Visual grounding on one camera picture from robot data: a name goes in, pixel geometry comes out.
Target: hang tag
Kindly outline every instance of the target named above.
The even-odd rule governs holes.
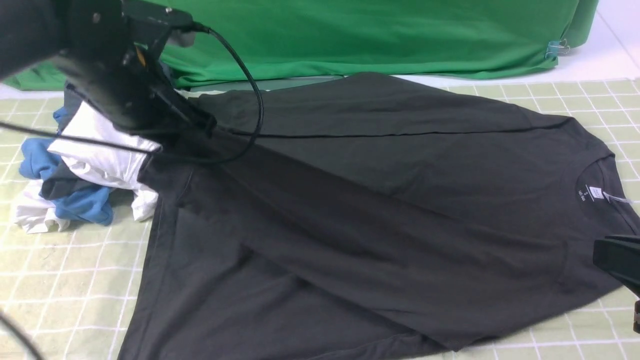
[[[604,195],[607,200],[609,202],[613,201],[617,201],[617,202],[624,202],[625,204],[631,204],[631,200],[629,199],[624,199],[623,197],[617,197],[617,196],[611,196],[608,193],[602,192],[602,195]]]
[[[604,199],[601,188],[594,188],[593,186],[589,186],[589,193],[591,193],[591,196],[593,196],[594,199]]]

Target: black cable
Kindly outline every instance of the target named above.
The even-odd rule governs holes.
[[[226,163],[229,161],[234,161],[244,156],[249,151],[249,149],[251,149],[251,147],[255,144],[255,141],[260,136],[260,132],[262,131],[262,123],[264,122],[264,103],[262,102],[262,93],[260,93],[258,84],[255,83],[255,80],[253,79],[251,72],[249,72],[249,69],[246,68],[246,65],[244,64],[242,59],[240,59],[240,56],[238,56],[234,48],[231,47],[231,44],[229,44],[229,42],[227,42],[227,40],[224,37],[222,37],[222,35],[220,35],[217,31],[213,30],[212,28],[204,26],[199,22],[194,23],[194,30],[201,33],[212,35],[213,37],[218,39],[218,41],[222,44],[222,46],[224,46],[225,49],[229,52],[229,54],[231,54],[231,56],[234,58],[234,60],[236,61],[236,63],[244,73],[244,76],[249,82],[249,85],[251,85],[253,92],[255,92],[255,97],[258,102],[258,120],[255,124],[255,129],[253,129],[253,133],[249,138],[249,142],[246,144],[244,149],[238,155],[235,155],[229,159],[225,159],[222,161],[216,161],[215,163]]]
[[[179,161],[186,162],[186,163],[197,163],[197,164],[203,164],[203,165],[215,165],[215,164],[228,163],[230,161],[238,160],[239,158],[243,157],[251,149],[251,147],[255,144],[256,139],[258,139],[258,137],[260,136],[260,132],[262,131],[262,124],[264,122],[264,103],[263,103],[263,100],[262,100],[262,93],[260,93],[260,89],[258,88],[258,84],[256,84],[255,80],[253,79],[253,76],[249,72],[249,69],[247,69],[247,67],[244,64],[244,62],[242,61],[242,59],[240,59],[240,56],[236,53],[236,51],[233,49],[233,47],[231,47],[231,45],[227,42],[227,40],[225,40],[225,38],[222,37],[222,35],[217,33],[215,30],[213,30],[211,28],[208,28],[208,27],[206,27],[206,26],[204,26],[203,24],[200,24],[200,23],[195,23],[194,30],[198,31],[198,32],[202,32],[202,33],[207,33],[209,35],[214,36],[216,39],[218,39],[218,41],[225,47],[225,49],[234,58],[234,60],[238,64],[238,66],[240,66],[240,69],[243,71],[244,75],[246,76],[249,84],[251,85],[251,88],[253,89],[253,92],[255,92],[255,96],[256,96],[256,99],[257,99],[257,103],[258,103],[258,119],[257,119],[257,123],[255,125],[255,129],[253,130],[253,133],[251,134],[251,137],[249,138],[248,143],[246,144],[244,149],[242,151],[240,151],[238,154],[236,154],[234,156],[231,156],[231,157],[229,157],[227,159],[223,159],[223,160],[214,160],[214,159],[210,159],[210,158],[193,158],[193,157],[187,157],[187,156],[166,154],[166,153],[157,152],[157,151],[146,151],[146,150],[136,149],[135,147],[119,145],[117,143],[111,143],[111,142],[103,142],[103,141],[100,141],[100,140],[87,139],[87,138],[82,138],[82,137],[79,137],[79,136],[69,136],[69,135],[56,134],[56,133],[52,133],[52,132],[49,132],[49,131],[36,130],[36,129],[31,129],[29,127],[13,125],[13,124],[10,124],[8,122],[3,122],[3,121],[0,121],[0,128],[11,130],[11,131],[16,131],[16,132],[19,132],[19,133],[25,133],[25,134],[29,134],[29,135],[42,136],[42,137],[46,137],[46,138],[62,139],[62,140],[68,140],[68,141],[73,141],[73,142],[79,142],[79,143],[88,143],[88,144],[91,144],[91,145],[105,146],[105,147],[110,147],[110,148],[113,148],[113,149],[137,152],[137,153],[140,153],[140,154],[146,154],[146,155],[151,155],[151,156],[164,156],[165,158],[171,158],[171,159],[179,160]]]
[[[15,336],[15,338],[27,349],[29,355],[35,360],[44,360],[44,357],[40,354],[40,351],[29,340],[29,337],[25,335],[18,327],[11,322],[6,315],[0,310],[0,323],[9,330],[9,332]]]

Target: green cloth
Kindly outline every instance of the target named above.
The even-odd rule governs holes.
[[[584,43],[597,0],[156,0],[186,10],[221,33],[256,79],[443,74],[474,79],[551,69],[548,43],[569,34]],[[162,60],[177,86],[244,80],[213,37],[189,49],[167,47]],[[19,74],[21,89],[60,89],[50,65]]]

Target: grid mat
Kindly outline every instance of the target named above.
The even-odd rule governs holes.
[[[616,153],[625,195],[640,209],[640,80],[446,88],[575,117]],[[0,120],[55,130],[62,99],[0,100]],[[127,197],[114,200],[110,227],[77,225],[27,235],[9,224],[26,137],[0,131],[0,307],[25,328],[47,359],[115,359],[136,303],[150,222],[132,220]],[[420,360],[633,360],[636,296],[623,288],[582,309],[489,345]],[[0,332],[0,359],[24,359]]]

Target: dark gray t-shirt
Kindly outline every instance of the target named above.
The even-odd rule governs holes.
[[[251,92],[195,102],[236,135],[169,151],[244,146]],[[593,196],[624,194],[614,154],[575,119],[370,73],[264,102],[240,160],[143,169],[162,200],[121,360],[422,356],[620,286],[593,242],[640,219]]]

